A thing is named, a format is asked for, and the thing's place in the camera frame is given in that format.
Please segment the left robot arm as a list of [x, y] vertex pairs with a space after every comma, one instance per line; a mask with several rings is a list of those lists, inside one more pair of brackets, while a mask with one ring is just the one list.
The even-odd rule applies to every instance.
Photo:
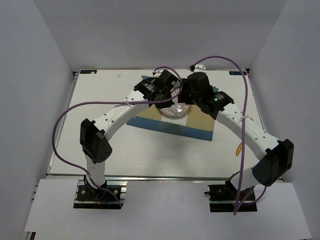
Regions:
[[172, 97], [172, 88], [179, 81], [179, 78], [168, 70], [163, 70], [136, 84], [123, 100], [123, 104], [117, 103], [110, 111], [92, 121], [86, 118], [81, 122], [80, 145], [88, 171], [85, 181], [89, 186], [88, 193], [94, 199], [99, 200], [106, 193], [105, 161], [113, 151], [109, 140], [130, 119], [150, 106], [171, 106], [174, 103], [172, 100], [165, 103], [161, 101]]

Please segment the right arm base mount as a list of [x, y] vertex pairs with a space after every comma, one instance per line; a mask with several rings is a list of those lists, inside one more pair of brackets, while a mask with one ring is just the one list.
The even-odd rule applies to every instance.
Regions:
[[[227, 180], [224, 184], [209, 184], [204, 195], [209, 199], [211, 213], [233, 213], [236, 207], [237, 190]], [[240, 192], [237, 212], [257, 212], [257, 204], [253, 188], [246, 188]]]

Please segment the blue beige checked placemat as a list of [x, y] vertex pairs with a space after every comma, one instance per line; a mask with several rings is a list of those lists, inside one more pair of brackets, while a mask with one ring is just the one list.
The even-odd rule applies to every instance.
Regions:
[[127, 122], [128, 126], [178, 135], [204, 141], [212, 141], [215, 121], [203, 113], [196, 105], [183, 117], [173, 118], [163, 115], [155, 106], [137, 114]]

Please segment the gold knife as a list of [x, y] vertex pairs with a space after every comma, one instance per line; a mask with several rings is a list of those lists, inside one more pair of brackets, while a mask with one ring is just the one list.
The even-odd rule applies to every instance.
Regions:
[[242, 148], [243, 148], [243, 144], [240, 143], [236, 149], [236, 152], [235, 152], [235, 155], [238, 157], [242, 151]]

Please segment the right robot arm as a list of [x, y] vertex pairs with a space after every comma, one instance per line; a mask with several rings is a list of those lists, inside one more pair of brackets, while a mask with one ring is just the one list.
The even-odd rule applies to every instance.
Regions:
[[258, 159], [257, 164], [233, 174], [225, 182], [229, 198], [236, 200], [245, 189], [256, 185], [269, 187], [292, 167], [294, 144], [289, 139], [277, 139], [246, 118], [229, 95], [213, 90], [205, 73], [194, 72], [182, 84], [178, 102], [198, 106], [237, 137], [244, 138], [245, 145]]

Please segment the floral patterned ceramic plate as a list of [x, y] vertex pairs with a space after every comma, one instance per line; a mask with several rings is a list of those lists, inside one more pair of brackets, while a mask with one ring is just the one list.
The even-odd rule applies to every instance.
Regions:
[[173, 105], [170, 107], [160, 108], [157, 110], [159, 110], [166, 117], [180, 118], [187, 114], [191, 109], [189, 104], [178, 102], [178, 97], [175, 97], [172, 101]]

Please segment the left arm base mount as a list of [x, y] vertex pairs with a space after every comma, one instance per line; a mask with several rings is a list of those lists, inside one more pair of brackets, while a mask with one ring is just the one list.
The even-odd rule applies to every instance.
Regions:
[[121, 206], [118, 204], [115, 197], [108, 191], [97, 188], [95, 189], [94, 194], [83, 181], [80, 181], [76, 188], [73, 208], [87, 210], [120, 210], [124, 204], [127, 186], [124, 183], [116, 185], [114, 183], [108, 184], [108, 182], [106, 182], [102, 188], [110, 190], [120, 201]]

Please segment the clear drinking glass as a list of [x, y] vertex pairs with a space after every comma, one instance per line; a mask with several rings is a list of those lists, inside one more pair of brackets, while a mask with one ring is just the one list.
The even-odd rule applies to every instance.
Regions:
[[184, 114], [184, 109], [185, 109], [184, 104], [178, 103], [178, 104], [172, 105], [168, 111], [172, 116], [179, 117]]

